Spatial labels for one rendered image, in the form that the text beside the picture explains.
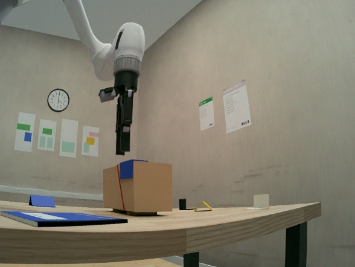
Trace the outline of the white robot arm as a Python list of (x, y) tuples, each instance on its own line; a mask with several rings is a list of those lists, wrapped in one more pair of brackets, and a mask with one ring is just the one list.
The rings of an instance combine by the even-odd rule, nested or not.
[[(0, 24), (15, 7), (24, 5), (30, 0), (0, 0)], [(94, 72), (101, 81), (115, 79), (121, 71), (131, 71), (140, 76), (141, 60), (144, 55), (145, 37), (142, 26), (136, 23), (125, 23), (118, 30), (112, 45), (101, 43), (94, 36), (81, 0), (63, 0), (77, 34), (91, 55)], [(109, 87), (99, 92), (100, 101), (111, 101), (119, 94), (119, 88)]]

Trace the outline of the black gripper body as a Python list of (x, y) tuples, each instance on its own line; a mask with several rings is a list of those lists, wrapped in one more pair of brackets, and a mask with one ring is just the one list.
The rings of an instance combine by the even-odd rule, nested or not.
[(119, 88), (119, 94), (123, 95), (124, 104), (124, 95), (125, 90), (134, 91), (134, 93), (138, 89), (138, 75), (131, 71), (121, 71), (115, 74), (114, 87)]

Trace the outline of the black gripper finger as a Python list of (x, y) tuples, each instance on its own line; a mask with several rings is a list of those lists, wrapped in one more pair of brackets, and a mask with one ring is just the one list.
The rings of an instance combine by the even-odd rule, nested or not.
[(117, 133), (116, 155), (125, 155), (125, 152), (120, 152), (120, 131), (121, 131), (121, 128), (119, 127), (119, 124), (121, 124), (121, 108), (120, 108), (119, 97), (118, 97), (117, 102), (118, 102), (118, 104), (117, 104), (117, 119), (116, 119), (116, 130), (115, 130), (115, 132)]
[(134, 91), (125, 90), (124, 104), (123, 95), (120, 94), (120, 108), (121, 108), (121, 127), (120, 131), (120, 152), (130, 152), (130, 125), (132, 124), (133, 111), (133, 95)]

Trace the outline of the blue notebook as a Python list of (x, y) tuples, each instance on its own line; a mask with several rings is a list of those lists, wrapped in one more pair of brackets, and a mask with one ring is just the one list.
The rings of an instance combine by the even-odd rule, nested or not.
[(97, 216), (84, 213), (1, 211), (1, 216), (29, 224), (34, 227), (75, 227), (128, 223), (128, 219)]

